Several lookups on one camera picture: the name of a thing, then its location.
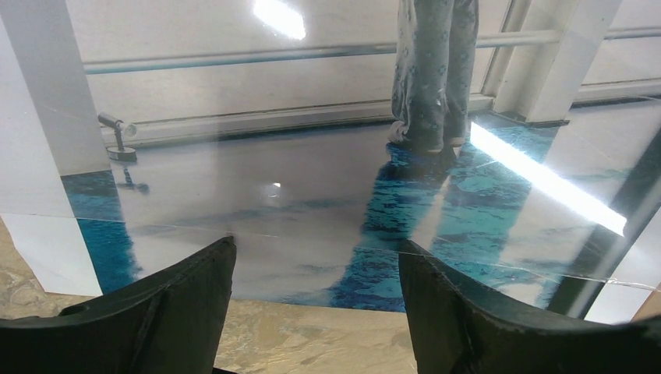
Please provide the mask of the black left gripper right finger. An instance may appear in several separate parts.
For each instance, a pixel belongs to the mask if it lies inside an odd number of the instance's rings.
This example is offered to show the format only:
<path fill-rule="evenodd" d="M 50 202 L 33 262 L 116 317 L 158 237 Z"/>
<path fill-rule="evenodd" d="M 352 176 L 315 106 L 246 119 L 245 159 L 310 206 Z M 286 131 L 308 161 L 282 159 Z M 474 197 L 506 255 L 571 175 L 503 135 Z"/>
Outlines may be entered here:
<path fill-rule="evenodd" d="M 416 243 L 398 266 L 420 373 L 657 373 L 660 319 L 609 325 L 520 302 Z"/>

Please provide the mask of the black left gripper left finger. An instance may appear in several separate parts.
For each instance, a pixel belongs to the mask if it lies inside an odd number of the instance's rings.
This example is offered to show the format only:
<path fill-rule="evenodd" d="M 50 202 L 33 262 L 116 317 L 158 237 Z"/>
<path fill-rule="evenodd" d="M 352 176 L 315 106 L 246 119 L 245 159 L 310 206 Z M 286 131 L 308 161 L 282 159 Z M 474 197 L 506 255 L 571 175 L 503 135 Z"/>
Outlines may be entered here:
<path fill-rule="evenodd" d="M 237 258 L 221 238 L 51 317 L 1 321 L 4 373 L 215 373 Z"/>

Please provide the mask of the glossy printed photo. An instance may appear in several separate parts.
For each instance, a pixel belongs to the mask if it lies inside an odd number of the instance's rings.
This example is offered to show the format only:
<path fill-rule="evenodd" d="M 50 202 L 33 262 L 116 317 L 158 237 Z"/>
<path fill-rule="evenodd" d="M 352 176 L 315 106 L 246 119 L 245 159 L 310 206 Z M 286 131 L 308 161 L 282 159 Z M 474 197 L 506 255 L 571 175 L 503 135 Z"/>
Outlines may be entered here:
<path fill-rule="evenodd" d="M 657 1 L 4 1 L 1 315 L 226 235 L 236 298 L 403 310 L 412 240 L 523 302 L 660 294 Z"/>

